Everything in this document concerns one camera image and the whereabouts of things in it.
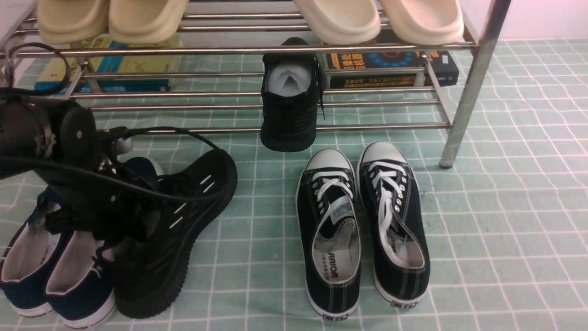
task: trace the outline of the white toe cap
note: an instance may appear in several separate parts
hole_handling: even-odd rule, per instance
[[[310,161],[308,161],[308,165],[306,166],[307,170],[320,169],[320,168],[351,169],[351,165],[349,164],[345,155],[343,155],[340,151],[327,149],[327,150],[318,151],[310,159]]]
[[[363,157],[359,162],[364,163],[376,160],[394,160],[407,163],[398,148],[385,141],[377,141],[367,146],[363,152]]]

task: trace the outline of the floor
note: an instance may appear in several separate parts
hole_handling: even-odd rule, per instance
[[[455,52],[453,57],[463,84],[471,56]],[[36,62],[27,70],[23,87],[32,86],[43,64]],[[260,71],[262,64],[253,56],[186,57],[180,68],[218,69]],[[180,91],[259,89],[259,79],[254,78],[177,83]],[[455,106],[461,88],[446,92]],[[348,95],[337,101],[390,98],[403,96]],[[100,127],[251,126],[260,123],[260,112],[97,114],[96,119]],[[326,120],[319,123],[382,120],[433,121],[439,116],[429,106],[345,108],[335,114],[328,110]],[[182,294],[153,319],[129,320],[116,314],[101,330],[586,330],[588,40],[500,42],[451,170],[437,166],[445,136],[437,130],[321,133],[309,150],[292,154],[267,150],[254,134],[212,136],[237,162],[238,190],[196,242]],[[396,144],[417,174],[432,263],[428,295],[407,311],[392,309],[379,297],[362,220],[359,308],[347,321],[324,322],[306,298],[296,185],[313,153],[338,148],[355,162],[364,146],[376,140]],[[189,137],[148,137],[135,141],[132,155],[148,155],[166,171],[176,171],[203,150]],[[32,174],[2,182],[1,245],[9,242],[42,189],[43,183]],[[0,307],[0,331],[65,329],[55,315],[20,319],[5,298]]]

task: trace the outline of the sneaker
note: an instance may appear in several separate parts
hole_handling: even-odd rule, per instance
[[[123,169],[131,180],[163,174],[161,166],[146,157],[131,158],[125,165]],[[62,209],[54,213],[52,219],[67,218],[68,213],[71,212]],[[47,280],[47,301],[72,329],[98,327],[115,311],[111,274],[96,259],[96,251],[101,250],[103,244],[104,241],[95,240],[91,232],[74,232]]]
[[[316,153],[300,177],[296,206],[306,294],[326,320],[345,320],[358,306],[361,245],[355,201],[355,175],[345,155]]]
[[[308,44],[294,37],[282,45]],[[261,142],[273,151],[305,150],[315,141],[317,104],[323,108],[319,60],[315,54],[266,54],[263,63]]]
[[[396,147],[378,141],[363,151],[358,176],[372,230],[376,289],[394,307],[414,307],[430,273],[414,172]]]
[[[53,235],[45,230],[47,213],[63,204],[46,189],[25,224],[16,232],[0,260],[0,289],[22,317],[45,316],[53,308],[45,297],[45,283],[71,238],[71,232]]]
[[[116,305],[130,318],[160,314],[178,297],[194,241],[229,204],[237,170],[229,154],[216,148],[179,173],[159,176],[158,182],[166,194],[218,198],[205,203],[154,201],[153,210],[143,214],[144,242],[126,236],[98,250],[98,259],[113,275]]]

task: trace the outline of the shoe rack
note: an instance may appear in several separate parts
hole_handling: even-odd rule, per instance
[[[90,67],[89,57],[104,57],[110,55],[228,55],[228,54],[284,54],[293,52],[309,52],[309,53],[332,53],[332,52],[403,52],[403,51],[421,51],[423,58],[418,67],[413,68],[389,68],[379,69],[380,72],[414,72],[417,74],[417,86],[414,87],[396,87],[396,88],[367,88],[367,89],[346,89],[346,90],[326,90],[325,95],[335,94],[387,94],[387,93],[414,93],[414,92],[428,92],[431,98],[400,100],[400,101],[355,101],[355,102],[326,102],[325,107],[342,108],[342,107],[400,107],[410,105],[436,105],[442,121],[432,123],[394,123],[394,124],[359,124],[359,125],[320,125],[319,131],[377,131],[377,130],[419,130],[419,129],[445,129],[447,130],[447,141],[441,155],[439,165],[441,168],[451,168],[455,161],[457,151],[463,140],[467,124],[474,109],[474,105],[478,98],[482,82],[486,75],[486,71],[492,59],[494,49],[500,35],[500,30],[505,21],[506,14],[510,6],[510,0],[492,0],[487,13],[486,23],[479,36],[476,36],[471,29],[471,22],[468,21],[467,16],[464,15],[465,32],[463,35],[463,42],[458,42],[450,45],[427,47],[409,44],[369,44],[357,46],[334,46],[334,45],[310,45],[310,46],[275,46],[275,47],[223,47],[223,48],[169,48],[169,49],[154,49],[154,48],[127,48],[127,49],[83,49],[81,44],[72,45],[72,49],[65,49],[62,53],[66,57],[75,57],[79,59],[83,70],[73,77],[70,89],[66,93],[66,98],[75,100],[90,100],[90,99],[120,99],[120,98],[198,98],[198,97],[255,97],[260,96],[259,92],[122,92],[122,93],[105,93],[100,91],[96,80],[99,79],[141,79],[141,78],[217,78],[217,77],[261,77],[262,72],[174,72],[166,74],[97,74]],[[382,17],[382,29],[389,28],[387,18],[380,11]],[[181,25],[178,32],[194,33],[198,32],[292,32],[292,31],[310,31],[309,27],[304,23],[290,23],[285,20],[302,19],[302,15],[298,12],[281,12],[281,13],[251,13],[251,14],[185,14],[184,22],[194,21],[216,21],[221,25],[216,26],[198,26],[198,25]],[[240,20],[263,20],[263,24],[246,24],[235,25],[232,21]],[[30,35],[38,35],[38,30],[35,28],[36,18],[29,14],[10,35],[8,42],[14,45],[17,42],[22,42],[24,37]],[[453,51],[468,49],[473,55],[472,65],[470,67],[462,97],[459,101],[455,111],[448,107],[445,96],[441,87],[437,83],[435,73],[433,72],[429,61],[425,61],[427,54],[432,51]],[[18,63],[22,58],[46,58],[54,57],[55,55],[47,51],[37,50],[23,50],[18,52]],[[0,53],[0,67],[5,58],[5,53]],[[425,81],[425,73],[429,74],[433,86],[423,86]],[[335,72],[326,71],[327,76],[336,74]],[[76,87],[87,81],[92,88],[91,93],[78,94],[74,91]],[[202,110],[259,110],[261,104],[248,105],[229,105],[229,104],[215,104],[215,105],[116,105],[92,107],[94,112],[128,112],[128,111],[202,111]],[[215,133],[251,133],[258,132],[259,127],[226,127],[226,128],[190,128],[191,131],[199,134],[215,134]],[[172,131],[153,131],[151,134],[175,134]]]

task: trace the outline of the white shoelace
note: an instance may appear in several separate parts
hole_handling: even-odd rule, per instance
[[[312,178],[310,180],[315,181],[317,178],[321,178],[321,177],[333,177],[333,176],[338,176],[338,177],[343,177],[345,178],[345,180],[349,181],[349,176],[347,176],[347,174],[345,174],[342,171],[323,171],[323,172],[319,172],[316,173],[312,176]],[[315,195],[316,195],[316,202],[320,202],[320,200],[323,198],[323,195],[325,195],[326,190],[329,189],[329,187],[331,186],[337,186],[343,189],[343,191],[345,192],[345,194],[349,197],[349,200],[353,200],[353,192],[351,191],[351,185],[349,183],[347,183],[347,185],[345,183],[343,183],[342,181],[340,181],[338,178],[332,178],[332,179],[325,179],[323,178],[323,185],[318,188],[318,185],[314,185],[312,186],[312,188],[315,189]],[[335,209],[337,206],[329,206],[329,209],[327,209],[325,211],[324,206],[322,206],[322,202],[319,203],[319,208],[320,208],[320,214],[323,216],[323,218],[320,220],[320,223],[322,224],[325,220],[325,218],[328,217],[328,215],[330,215],[332,213],[332,209]]]
[[[388,183],[390,186],[392,186],[394,191],[396,191],[396,201],[394,201],[396,204],[394,204],[394,207],[392,207],[393,206],[392,192],[384,189],[384,186],[380,185],[380,192],[379,192],[380,206],[379,206],[379,212],[378,212],[378,216],[380,219],[379,234],[380,234],[380,241],[382,242],[382,244],[386,244],[388,242],[387,237],[386,237],[387,231],[390,228],[390,224],[392,223],[392,209],[394,208],[394,210],[397,213],[400,212],[399,206],[402,205],[402,201],[400,199],[404,198],[404,193],[406,190],[406,187],[404,186],[404,184],[398,185],[395,180],[392,180],[392,178],[396,178],[399,174],[406,176],[406,170],[399,165],[386,163],[386,162],[380,162],[380,161],[372,163],[367,170],[372,171],[373,168],[376,166],[386,167],[386,168],[393,169],[393,170],[390,170],[390,171],[380,170],[372,179],[373,188],[377,189],[377,186],[380,184],[380,180],[383,180],[386,183]]]

